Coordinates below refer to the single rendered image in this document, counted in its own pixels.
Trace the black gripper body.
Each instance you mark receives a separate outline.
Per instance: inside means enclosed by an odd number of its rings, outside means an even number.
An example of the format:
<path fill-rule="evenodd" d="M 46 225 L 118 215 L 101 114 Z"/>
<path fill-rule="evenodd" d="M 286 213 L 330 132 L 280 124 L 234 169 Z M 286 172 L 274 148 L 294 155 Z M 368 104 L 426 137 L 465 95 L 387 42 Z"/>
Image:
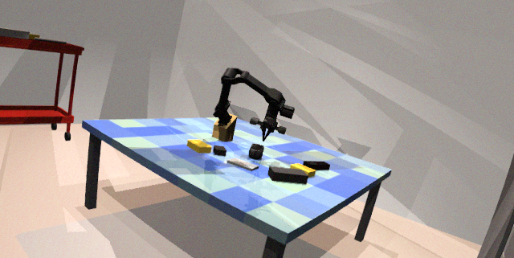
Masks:
<path fill-rule="evenodd" d="M 270 112 L 267 111 L 266 116 L 269 115 L 269 114 L 271 114 L 272 118 L 277 117 L 277 115 L 278 115 L 278 114 L 273 114 L 273 113 L 270 113 Z M 266 118 L 266 116 L 265 116 L 265 118 Z M 265 129 L 265 127 L 262 126 L 263 122 L 260 121 L 258 118 L 252 117 L 251 120 L 250 120 L 250 124 L 252 124 L 252 125 L 257 125 L 258 124 L 258 125 L 260 125 L 260 128 Z M 283 135 L 286 132 L 286 128 L 283 127 L 283 126 L 276 127 L 275 129 L 271 128 L 269 130 L 271 130 L 271 131 L 278 130 L 278 133 L 281 133 Z"/>

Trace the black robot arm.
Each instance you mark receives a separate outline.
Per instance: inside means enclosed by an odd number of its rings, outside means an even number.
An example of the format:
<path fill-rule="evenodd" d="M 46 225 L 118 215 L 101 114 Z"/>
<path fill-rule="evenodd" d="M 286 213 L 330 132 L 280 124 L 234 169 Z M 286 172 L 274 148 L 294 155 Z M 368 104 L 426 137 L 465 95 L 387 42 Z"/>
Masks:
<path fill-rule="evenodd" d="M 237 74 L 241 76 L 236 77 Z M 273 114 L 280 113 L 280 116 L 292 119 L 295 108 L 292 106 L 285 105 L 285 99 L 282 92 L 275 88 L 269 88 L 254 76 L 250 75 L 248 71 L 242 71 L 239 68 L 227 68 L 221 77 L 222 91 L 219 98 L 219 102 L 214 109 L 214 117 L 218 117 L 218 123 L 227 125 L 232 116 L 227 112 L 230 101 L 228 100 L 230 86 L 232 84 L 245 83 L 249 87 L 253 88 L 256 92 L 261 94 L 265 101 L 269 104 L 267 111 Z M 277 117 L 272 118 L 271 114 L 267 115 L 263 121 L 262 126 L 267 129 L 275 129 L 278 125 L 276 122 Z"/>

